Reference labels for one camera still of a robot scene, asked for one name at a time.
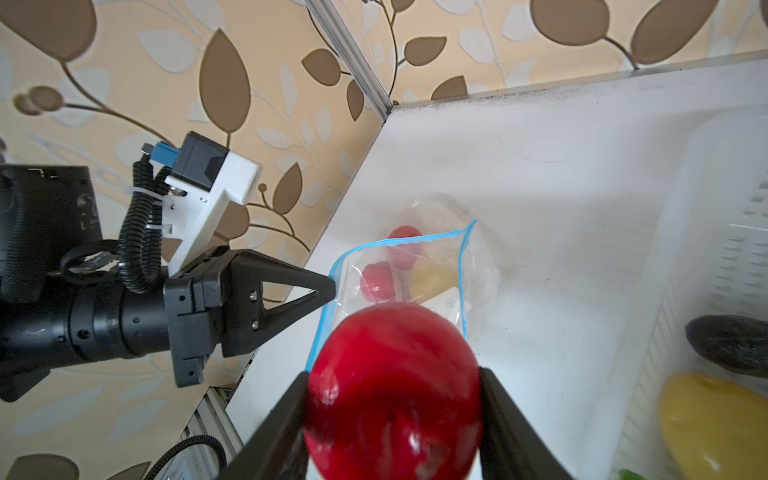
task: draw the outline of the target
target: black motor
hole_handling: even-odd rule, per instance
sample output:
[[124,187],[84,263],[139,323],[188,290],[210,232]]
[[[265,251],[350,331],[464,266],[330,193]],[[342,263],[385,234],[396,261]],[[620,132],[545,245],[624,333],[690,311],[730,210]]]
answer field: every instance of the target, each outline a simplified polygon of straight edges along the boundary
[[98,240],[87,167],[0,165],[0,300],[36,302],[64,254]]

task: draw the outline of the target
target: green leaf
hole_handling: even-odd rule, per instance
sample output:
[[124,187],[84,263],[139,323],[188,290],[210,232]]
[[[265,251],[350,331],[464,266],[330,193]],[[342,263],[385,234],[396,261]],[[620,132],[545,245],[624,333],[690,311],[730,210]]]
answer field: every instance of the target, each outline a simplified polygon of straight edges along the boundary
[[619,470],[619,479],[620,480],[645,480],[645,477],[624,468]]

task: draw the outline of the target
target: black cable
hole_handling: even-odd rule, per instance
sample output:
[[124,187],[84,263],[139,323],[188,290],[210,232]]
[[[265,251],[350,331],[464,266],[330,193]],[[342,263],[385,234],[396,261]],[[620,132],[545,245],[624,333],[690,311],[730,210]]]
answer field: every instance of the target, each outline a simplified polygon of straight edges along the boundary
[[[169,173],[170,169],[163,167],[157,178],[152,178],[149,155],[144,154],[133,165],[134,187],[165,195],[170,187],[163,180]],[[161,225],[162,219],[159,200],[145,192],[133,192],[118,240],[118,272],[123,286],[133,293],[152,290],[161,278],[163,234],[147,225]]]
[[70,249],[61,258],[58,272],[69,283],[74,283],[76,285],[89,285],[92,283],[112,281],[115,278],[115,274],[112,271],[104,272],[102,270],[97,270],[91,273],[77,274],[72,273],[70,270],[73,266],[82,263],[82,260],[85,257],[101,252],[117,254],[118,242],[116,240],[99,240],[98,242],[86,243],[85,245]]
[[216,453],[216,459],[219,461],[219,472],[224,470],[224,467],[227,466],[227,454],[224,452],[224,447],[221,446],[221,442],[219,442],[216,437],[211,435],[195,435],[194,437],[189,437],[188,439],[178,442],[165,452],[163,456],[160,457],[160,460],[157,460],[150,471],[147,472],[147,476],[144,477],[144,480],[154,480],[165,464],[170,462],[170,460],[182,450],[188,449],[193,445],[208,445],[213,449],[214,453]]

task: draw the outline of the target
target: yellow fruit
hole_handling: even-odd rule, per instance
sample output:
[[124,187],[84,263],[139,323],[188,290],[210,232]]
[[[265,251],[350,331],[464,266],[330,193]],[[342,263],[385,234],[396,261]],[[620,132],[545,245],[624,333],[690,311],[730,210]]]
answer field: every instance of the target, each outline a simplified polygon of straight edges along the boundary
[[438,263],[427,257],[419,257],[411,269],[411,299],[423,303],[447,289],[458,287],[456,263]]
[[768,478],[768,401],[707,375],[668,379],[659,426],[688,480]]

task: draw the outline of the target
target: red tomato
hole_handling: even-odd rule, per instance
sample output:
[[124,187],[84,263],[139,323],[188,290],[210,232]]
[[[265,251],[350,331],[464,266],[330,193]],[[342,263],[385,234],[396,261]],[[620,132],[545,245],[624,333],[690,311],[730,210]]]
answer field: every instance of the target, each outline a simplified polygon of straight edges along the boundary
[[354,313],[310,372],[304,437],[326,480],[464,478],[482,437],[475,355],[414,303]]
[[[409,238],[420,237],[422,233],[416,227],[410,225],[403,225],[402,227],[395,228],[390,234],[389,238]],[[389,261],[395,268],[400,270],[410,270],[413,268],[413,264],[416,262],[416,258],[422,252],[422,245],[420,243],[406,243],[404,245],[395,245],[394,247],[387,247],[387,256]]]
[[362,269],[360,293],[373,303],[395,299],[395,276],[389,262],[371,263]]

